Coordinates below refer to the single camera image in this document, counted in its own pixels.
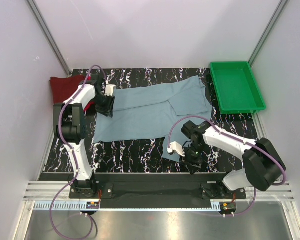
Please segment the light blue t shirt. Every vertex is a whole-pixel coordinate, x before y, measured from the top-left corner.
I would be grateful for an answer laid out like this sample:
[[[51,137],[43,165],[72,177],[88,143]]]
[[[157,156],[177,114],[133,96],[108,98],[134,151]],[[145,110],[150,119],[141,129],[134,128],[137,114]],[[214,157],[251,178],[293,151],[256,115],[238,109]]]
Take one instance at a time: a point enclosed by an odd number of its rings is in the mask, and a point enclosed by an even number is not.
[[[168,142],[183,144],[181,133],[185,116],[209,119],[212,106],[206,87],[198,76],[175,83],[116,89],[113,116],[96,116],[93,143],[164,138],[163,158],[179,162],[177,154],[167,152]]]

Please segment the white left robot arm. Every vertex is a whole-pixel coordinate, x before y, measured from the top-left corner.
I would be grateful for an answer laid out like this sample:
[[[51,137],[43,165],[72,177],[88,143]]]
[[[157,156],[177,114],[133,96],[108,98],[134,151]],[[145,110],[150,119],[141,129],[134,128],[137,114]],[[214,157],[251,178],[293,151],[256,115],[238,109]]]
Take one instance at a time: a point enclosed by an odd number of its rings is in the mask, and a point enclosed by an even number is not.
[[[84,109],[94,102],[97,113],[113,117],[116,88],[102,77],[85,79],[67,100],[53,106],[54,135],[63,142],[73,167],[73,179],[68,183],[71,198],[93,198],[101,193],[85,147],[87,125]]]

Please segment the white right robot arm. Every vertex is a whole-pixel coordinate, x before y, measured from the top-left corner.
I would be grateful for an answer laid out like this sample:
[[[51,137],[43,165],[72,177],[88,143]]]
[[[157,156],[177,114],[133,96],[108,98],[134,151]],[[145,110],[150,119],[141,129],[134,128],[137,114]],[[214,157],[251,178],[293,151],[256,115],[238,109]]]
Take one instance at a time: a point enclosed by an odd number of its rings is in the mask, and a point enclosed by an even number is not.
[[[222,149],[243,163],[241,169],[227,173],[222,180],[202,184],[204,198],[226,199],[232,197],[236,190],[249,187],[265,192],[280,177],[283,182],[287,179],[286,166],[267,138],[246,139],[207,121],[200,125],[188,121],[181,128],[181,132],[188,138],[189,144],[181,147],[180,162],[188,167],[191,174],[206,165],[204,151],[209,146]]]

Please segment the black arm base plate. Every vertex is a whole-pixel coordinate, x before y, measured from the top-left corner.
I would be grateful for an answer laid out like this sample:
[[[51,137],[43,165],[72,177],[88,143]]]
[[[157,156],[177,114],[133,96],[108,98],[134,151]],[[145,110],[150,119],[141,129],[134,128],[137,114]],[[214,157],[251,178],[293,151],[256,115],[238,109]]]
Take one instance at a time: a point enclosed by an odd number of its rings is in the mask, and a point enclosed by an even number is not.
[[[100,182],[97,184],[95,193],[88,192],[87,189],[71,188],[69,197],[71,199],[117,199],[120,197],[150,197],[182,196],[199,198],[203,200],[226,199],[237,200],[246,199],[246,191],[242,188],[236,191],[229,191],[217,182]]]

